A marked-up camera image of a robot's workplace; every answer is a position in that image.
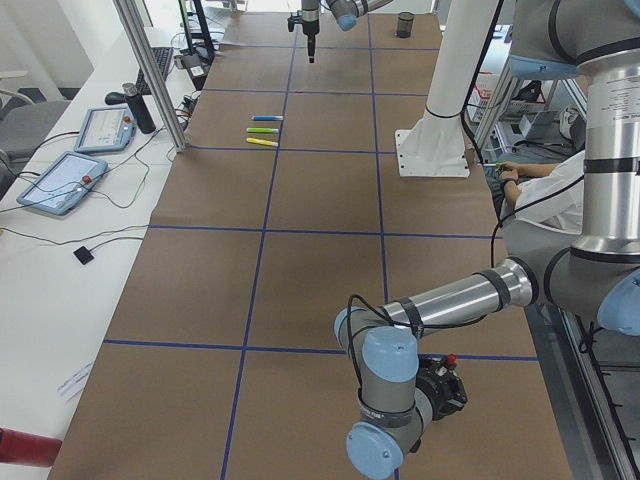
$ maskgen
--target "blue marker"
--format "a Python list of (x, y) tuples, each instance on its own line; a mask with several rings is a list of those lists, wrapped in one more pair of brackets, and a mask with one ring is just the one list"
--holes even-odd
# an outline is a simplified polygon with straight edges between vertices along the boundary
[(282, 115), (254, 115), (251, 120), (256, 122), (281, 122), (284, 117)]

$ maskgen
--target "red object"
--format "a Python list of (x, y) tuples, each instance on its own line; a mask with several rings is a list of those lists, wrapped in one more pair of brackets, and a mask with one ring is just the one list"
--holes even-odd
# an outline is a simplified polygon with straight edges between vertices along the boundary
[(457, 361), (458, 361), (458, 356), (455, 353), (450, 353), (449, 355), (447, 355), (446, 365), (447, 367), (455, 367)]
[(53, 465), (62, 441), (30, 433), (0, 428), (0, 462), (50, 467)]

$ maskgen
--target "yellow marker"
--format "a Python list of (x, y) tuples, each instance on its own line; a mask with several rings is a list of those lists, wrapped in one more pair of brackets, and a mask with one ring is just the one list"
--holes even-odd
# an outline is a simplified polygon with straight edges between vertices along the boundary
[(269, 140), (261, 140), (259, 138), (247, 137), (247, 142), (255, 143), (256, 145), (264, 145), (265, 147), (277, 147), (278, 142), (271, 142)]

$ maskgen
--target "computer mouse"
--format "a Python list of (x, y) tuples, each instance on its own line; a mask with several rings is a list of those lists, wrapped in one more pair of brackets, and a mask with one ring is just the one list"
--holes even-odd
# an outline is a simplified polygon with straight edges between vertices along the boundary
[(118, 105), (124, 103), (124, 93), (122, 92), (109, 92), (104, 97), (104, 103), (107, 105)]

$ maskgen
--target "white table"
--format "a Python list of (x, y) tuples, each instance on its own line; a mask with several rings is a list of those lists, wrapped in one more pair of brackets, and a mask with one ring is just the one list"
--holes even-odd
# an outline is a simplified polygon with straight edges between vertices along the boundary
[[(168, 46), (173, 32), (149, 29), (152, 45)], [(138, 65), (124, 34), (91, 75), (50, 133), (79, 130), (88, 108), (104, 106), (104, 96), (135, 81)], [(174, 105), (193, 92), (184, 70), (167, 79)], [(151, 97), (145, 97), (156, 126), (162, 119)], [(136, 132), (131, 145), (117, 155), (103, 156), (120, 163), (149, 139)], [(25, 167), (43, 171), (60, 153), (73, 149), (75, 137), (42, 147)], [(27, 209), (0, 213), (0, 226), (56, 241), (83, 238), (129, 225), (146, 225), (165, 183), (174, 156), (171, 139), (160, 132), (139, 157), (151, 167), (137, 201), (121, 210), (105, 198), (90, 194), (65, 217), (52, 218)], [(96, 189), (118, 203), (128, 203), (145, 168), (135, 159), (109, 173)], [(28, 184), (16, 180), (0, 202), (0, 210), (17, 205)], [(95, 260), (81, 265), (73, 255), (117, 236), (143, 236), (146, 229), (114, 234), (82, 244), (50, 246), (4, 232), (0, 235), (0, 427), (64, 438), (80, 395), (65, 402), (56, 389), (92, 362), (122, 293), (140, 241), (112, 242), (96, 250)], [(44, 479), (49, 469), (0, 464), (0, 480)]]

